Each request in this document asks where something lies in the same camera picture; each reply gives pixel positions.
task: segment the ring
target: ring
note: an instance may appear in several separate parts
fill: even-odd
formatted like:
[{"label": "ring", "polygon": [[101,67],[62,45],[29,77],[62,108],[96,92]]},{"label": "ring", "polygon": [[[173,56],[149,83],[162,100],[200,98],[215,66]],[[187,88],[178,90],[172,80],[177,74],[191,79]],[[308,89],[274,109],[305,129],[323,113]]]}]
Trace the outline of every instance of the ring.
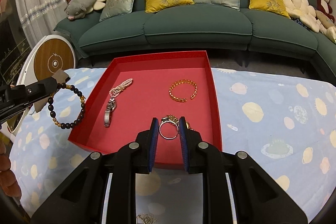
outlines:
[{"label": "ring", "polygon": [[[164,135],[161,133],[161,127],[162,127],[165,123],[167,123],[167,122],[173,124],[173,125],[176,127],[176,129],[177,129],[177,133],[176,133],[176,135],[175,135],[174,137],[172,137],[172,138],[168,138],[168,137],[164,136]],[[163,138],[166,139],[166,140],[173,140],[173,139],[175,139],[175,138],[179,135],[179,120],[178,120],[174,115],[167,115],[166,117],[163,117],[163,118],[161,119],[161,124],[160,124],[160,126],[159,126],[159,134],[161,135],[161,137],[163,137]]]},{"label": "ring", "polygon": [[195,82],[191,81],[191,80],[187,80],[187,79],[182,79],[182,80],[179,80],[179,81],[176,81],[175,83],[173,83],[169,89],[169,96],[176,102],[180,102],[180,103],[184,103],[187,101],[186,98],[177,98],[175,97],[174,95],[172,95],[171,91],[173,90],[174,87],[176,87],[177,85],[180,85],[180,84],[190,84],[190,85],[193,85],[195,87],[195,91],[193,93],[193,95],[190,96],[190,100],[194,99],[196,94],[197,94],[197,85]]}]

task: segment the gold chain bracelet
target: gold chain bracelet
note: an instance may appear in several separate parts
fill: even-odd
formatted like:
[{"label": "gold chain bracelet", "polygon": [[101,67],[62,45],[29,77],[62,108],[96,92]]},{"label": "gold chain bracelet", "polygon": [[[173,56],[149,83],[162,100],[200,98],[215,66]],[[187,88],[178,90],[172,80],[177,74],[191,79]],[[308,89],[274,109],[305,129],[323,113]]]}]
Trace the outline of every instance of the gold chain bracelet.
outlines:
[{"label": "gold chain bracelet", "polygon": [[169,89],[169,96],[176,102],[180,102],[180,103],[184,103],[187,101],[186,98],[177,98],[175,97],[174,95],[172,95],[171,91],[173,90],[174,87],[176,87],[177,85],[180,85],[180,84],[190,84],[190,85],[193,85],[195,87],[195,91],[194,91],[194,94],[190,96],[190,99],[194,99],[196,94],[197,94],[197,85],[195,82],[191,81],[191,80],[187,80],[187,79],[183,79],[183,80],[179,80],[179,81],[176,81],[174,84],[171,85],[170,89]]}]

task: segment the sun pattern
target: sun pattern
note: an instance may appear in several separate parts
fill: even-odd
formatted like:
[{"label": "sun pattern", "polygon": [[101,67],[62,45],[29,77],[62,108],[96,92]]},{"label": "sun pattern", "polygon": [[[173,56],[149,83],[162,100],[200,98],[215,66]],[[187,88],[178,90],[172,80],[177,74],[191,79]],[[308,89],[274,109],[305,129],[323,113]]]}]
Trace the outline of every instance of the sun pattern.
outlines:
[{"label": "sun pattern", "polygon": [[327,115],[327,106],[320,98],[315,98],[315,107],[319,114],[322,116]]}]

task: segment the beaded bracelet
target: beaded bracelet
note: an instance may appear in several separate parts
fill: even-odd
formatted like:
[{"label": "beaded bracelet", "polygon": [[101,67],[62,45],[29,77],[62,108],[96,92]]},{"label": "beaded bracelet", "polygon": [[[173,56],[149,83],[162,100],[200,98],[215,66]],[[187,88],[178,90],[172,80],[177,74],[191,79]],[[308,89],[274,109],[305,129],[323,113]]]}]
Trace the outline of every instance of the beaded bracelet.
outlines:
[{"label": "beaded bracelet", "polygon": [[78,115],[78,118],[76,120],[74,120],[72,123],[60,123],[57,121],[56,119],[56,112],[54,111],[54,106],[53,106],[53,102],[54,102],[54,95],[55,93],[52,93],[50,95],[50,97],[48,98],[48,109],[50,110],[50,116],[52,117],[52,120],[54,121],[55,125],[57,125],[58,127],[62,128],[62,129],[70,129],[70,128],[74,128],[76,125],[78,125],[82,119],[84,118],[84,113],[85,113],[85,97],[83,96],[82,92],[79,91],[77,88],[75,88],[74,85],[67,85],[66,83],[58,83],[57,84],[57,89],[67,89],[67,90],[71,90],[73,91],[73,93],[77,94],[78,97],[81,99],[81,113]]}]

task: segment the cream flower-shaped cushion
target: cream flower-shaped cushion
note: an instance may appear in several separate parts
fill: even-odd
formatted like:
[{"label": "cream flower-shaped cushion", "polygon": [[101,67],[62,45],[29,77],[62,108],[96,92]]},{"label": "cream flower-shaped cushion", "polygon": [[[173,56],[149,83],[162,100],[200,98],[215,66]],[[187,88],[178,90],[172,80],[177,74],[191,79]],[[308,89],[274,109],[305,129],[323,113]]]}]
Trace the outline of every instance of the cream flower-shaped cushion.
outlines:
[{"label": "cream flower-shaped cushion", "polygon": [[314,32],[320,31],[321,22],[316,20],[316,12],[308,0],[283,0],[286,11],[292,18],[298,18],[309,29]]}]

